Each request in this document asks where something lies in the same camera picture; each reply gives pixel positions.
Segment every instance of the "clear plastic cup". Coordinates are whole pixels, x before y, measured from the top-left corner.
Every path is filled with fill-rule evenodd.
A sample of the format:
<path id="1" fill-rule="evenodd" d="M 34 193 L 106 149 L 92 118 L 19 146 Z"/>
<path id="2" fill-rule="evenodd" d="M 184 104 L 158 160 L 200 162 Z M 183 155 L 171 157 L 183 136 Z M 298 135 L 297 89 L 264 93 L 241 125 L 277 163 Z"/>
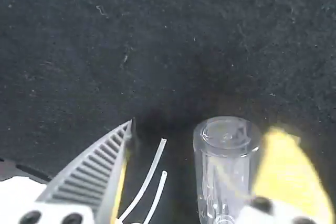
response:
<path id="1" fill-rule="evenodd" d="M 251 122 L 219 116 L 194 131 L 198 214 L 201 224 L 234 224 L 260 161 L 261 133 Z"/>

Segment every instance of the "black screw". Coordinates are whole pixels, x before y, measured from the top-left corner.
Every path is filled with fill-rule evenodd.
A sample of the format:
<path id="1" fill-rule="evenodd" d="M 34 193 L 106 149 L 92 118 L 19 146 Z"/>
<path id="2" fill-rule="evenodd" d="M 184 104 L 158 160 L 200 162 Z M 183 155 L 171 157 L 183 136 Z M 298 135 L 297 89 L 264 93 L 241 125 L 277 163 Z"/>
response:
<path id="1" fill-rule="evenodd" d="M 266 214 L 272 214 L 272 203 L 269 199 L 264 197 L 256 197 L 252 200 L 250 205 L 259 211 L 262 211 Z"/>
<path id="2" fill-rule="evenodd" d="M 294 224 L 315 224 L 315 221 L 306 217 L 298 217 L 293 220 Z"/>
<path id="3" fill-rule="evenodd" d="M 20 224 L 36 224 L 40 220 L 40 218 L 41 212 L 31 211 L 21 218 Z"/>
<path id="4" fill-rule="evenodd" d="M 64 218 L 62 224 L 81 224 L 83 220 L 82 215 L 80 214 L 70 214 Z"/>

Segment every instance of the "white plastic strip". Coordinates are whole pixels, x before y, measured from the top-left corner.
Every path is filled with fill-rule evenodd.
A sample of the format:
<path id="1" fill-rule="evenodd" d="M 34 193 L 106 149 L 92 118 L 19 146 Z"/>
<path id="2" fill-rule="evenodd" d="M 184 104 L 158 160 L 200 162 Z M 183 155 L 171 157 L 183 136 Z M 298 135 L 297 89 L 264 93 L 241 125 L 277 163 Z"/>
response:
<path id="1" fill-rule="evenodd" d="M 162 195 L 162 191 L 163 191 L 164 183 L 166 182 L 166 179 L 167 179 L 167 175 L 168 175 L 168 173 L 164 170 L 162 172 L 162 175 L 161 175 L 160 183 L 159 183 L 158 189 L 156 191 L 153 204 L 152 204 L 151 209 L 149 210 L 148 215 L 147 215 L 146 219 L 144 220 L 143 224 L 148 224 L 153 217 L 153 214 L 156 210 L 156 207 L 159 204 L 159 200 L 160 200 L 161 195 Z"/>
<path id="2" fill-rule="evenodd" d="M 130 214 L 130 212 L 135 208 L 135 206 L 139 203 L 140 199 L 142 198 L 143 194 L 145 193 L 150 181 L 152 180 L 152 177 L 154 175 L 154 172 L 156 170 L 156 167 L 158 166 L 158 163 L 160 161 L 163 149 L 166 145 L 167 139 L 161 139 L 160 145 L 156 151 L 156 154 L 154 156 L 154 160 L 152 162 L 151 168 L 149 169 L 146 179 L 143 182 L 138 194 L 132 201 L 132 203 L 128 206 L 128 208 L 125 210 L 125 212 L 119 217 L 119 220 L 121 222 L 124 221 L 124 219 Z"/>

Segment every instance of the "screw hole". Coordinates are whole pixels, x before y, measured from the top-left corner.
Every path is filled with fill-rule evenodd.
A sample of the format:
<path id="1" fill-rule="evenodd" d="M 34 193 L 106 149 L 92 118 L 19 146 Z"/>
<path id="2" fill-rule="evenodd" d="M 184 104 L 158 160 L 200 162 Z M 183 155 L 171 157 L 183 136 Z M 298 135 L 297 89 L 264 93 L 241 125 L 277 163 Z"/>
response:
<path id="1" fill-rule="evenodd" d="M 20 220 L 20 224 L 36 224 L 41 218 L 41 212 L 31 211 L 25 214 Z"/>
<path id="2" fill-rule="evenodd" d="M 74 213 L 65 217 L 62 224 L 81 224 L 82 220 L 83 220 L 82 215 Z"/>

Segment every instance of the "dark fabric surface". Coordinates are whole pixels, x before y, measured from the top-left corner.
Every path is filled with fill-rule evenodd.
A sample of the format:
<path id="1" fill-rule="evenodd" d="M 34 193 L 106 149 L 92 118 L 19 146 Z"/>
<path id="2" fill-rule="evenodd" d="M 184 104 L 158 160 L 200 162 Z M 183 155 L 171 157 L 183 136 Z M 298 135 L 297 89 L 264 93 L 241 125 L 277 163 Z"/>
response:
<path id="1" fill-rule="evenodd" d="M 192 128 L 236 115 L 296 127 L 336 202 L 335 3 L 0 0 L 0 157 L 54 176 L 136 116 L 147 155 L 126 188 L 168 137 L 167 211 L 155 218 L 188 223 Z"/>

